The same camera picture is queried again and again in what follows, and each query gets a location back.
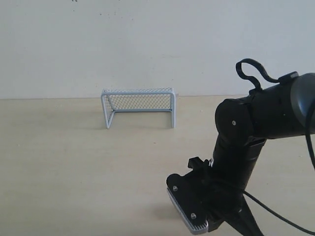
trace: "mini soccer goal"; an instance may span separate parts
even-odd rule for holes
[[[175,127],[176,95],[173,88],[104,89],[101,101],[106,127],[118,112],[170,112]]]

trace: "screw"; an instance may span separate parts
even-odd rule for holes
[[[196,216],[196,214],[195,213],[192,213],[191,215],[190,215],[190,217],[194,220],[195,218],[197,218],[197,216]]]

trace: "white wall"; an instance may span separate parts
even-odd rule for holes
[[[243,58],[274,77],[315,72],[314,8],[314,0],[2,0],[0,98],[99,97],[105,87],[244,94],[252,85],[235,72]]]

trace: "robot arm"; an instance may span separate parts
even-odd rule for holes
[[[242,63],[253,65],[276,85],[262,89],[257,78],[243,73]],[[292,72],[276,80],[253,59],[238,62],[236,71],[255,88],[247,97],[218,105],[213,159],[191,158],[192,171],[166,180],[170,199],[193,235],[216,230],[225,221],[241,235],[263,236],[243,195],[263,146],[267,140],[305,135],[312,148],[315,73]],[[314,152],[312,162],[315,166]]]

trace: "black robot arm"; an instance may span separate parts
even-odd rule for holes
[[[243,73],[242,63],[251,64],[275,85],[262,89],[257,78]],[[215,122],[219,134],[213,158],[191,158],[188,167],[192,171],[184,176],[172,174],[166,180],[170,199],[193,235],[216,230],[224,221],[241,235],[263,235],[244,193],[267,140],[305,135],[315,167],[310,138],[315,133],[315,73],[299,76],[292,72],[273,79],[253,59],[238,62],[236,71],[255,88],[246,97],[226,99],[218,105]]]

